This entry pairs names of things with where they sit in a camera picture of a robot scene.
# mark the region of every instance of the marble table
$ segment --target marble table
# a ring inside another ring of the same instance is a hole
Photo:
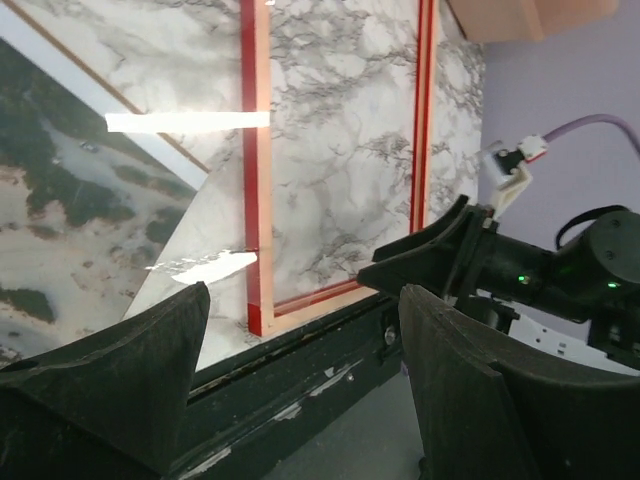
[[[140,112],[241,109],[237,0],[7,3],[90,70],[97,86],[90,94],[82,87],[83,101],[94,102],[96,111],[95,105],[106,105],[96,100],[105,94]],[[404,5],[276,1],[271,17],[276,300],[352,278],[375,248],[408,233],[417,0]],[[430,220],[459,194],[477,196],[474,154],[480,149],[484,74],[482,48],[462,39],[445,2],[439,22]],[[36,30],[34,36],[43,35]],[[67,69],[69,78],[79,75],[73,68]],[[56,72],[65,85],[67,70]],[[131,138],[157,156],[158,139]],[[197,192],[150,268],[138,267],[142,281],[133,299],[123,293],[126,298],[119,297],[109,318],[113,323],[131,317],[179,291],[197,267],[224,265],[207,274],[213,275],[212,306],[198,363],[202,369],[269,340],[247,330],[244,267],[254,258],[244,251],[241,135],[168,140],[191,160],[178,173]],[[7,275],[0,275],[0,283]],[[45,335],[40,348],[105,326],[74,322],[68,319],[64,335]],[[20,348],[15,338],[13,345]]]

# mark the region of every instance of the metal bolt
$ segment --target metal bolt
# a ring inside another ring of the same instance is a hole
[[[393,325],[387,327],[387,329],[384,331],[384,343],[386,343],[388,346],[391,346],[395,343],[396,338],[396,329],[393,328]]]

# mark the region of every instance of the purple wall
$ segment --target purple wall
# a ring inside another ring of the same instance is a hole
[[[484,145],[502,140],[513,147],[592,113],[618,115],[640,132],[640,1],[620,3],[614,17],[542,43],[488,46]],[[613,126],[588,126],[557,140],[530,171],[533,183],[501,219],[506,235],[552,249],[557,230],[585,210],[622,204],[640,212],[640,159]],[[481,179],[480,200],[488,195]],[[585,333],[531,316],[563,333]]]

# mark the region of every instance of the cable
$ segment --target cable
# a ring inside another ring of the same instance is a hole
[[[591,125],[593,123],[610,123],[618,127],[627,136],[627,138],[633,145],[636,154],[638,155],[638,157],[640,157],[640,138],[638,138],[638,134],[633,130],[633,127],[620,117],[616,117],[615,115],[608,115],[605,113],[587,115],[586,117],[578,118],[573,122],[565,123],[555,130],[550,131],[542,138],[544,138],[547,143],[551,143],[569,132],[572,132],[580,127],[584,127],[585,125]]]

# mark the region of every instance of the gray floor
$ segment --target gray floor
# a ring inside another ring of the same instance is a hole
[[[417,480],[422,443],[409,379],[397,375],[282,462],[266,480]]]

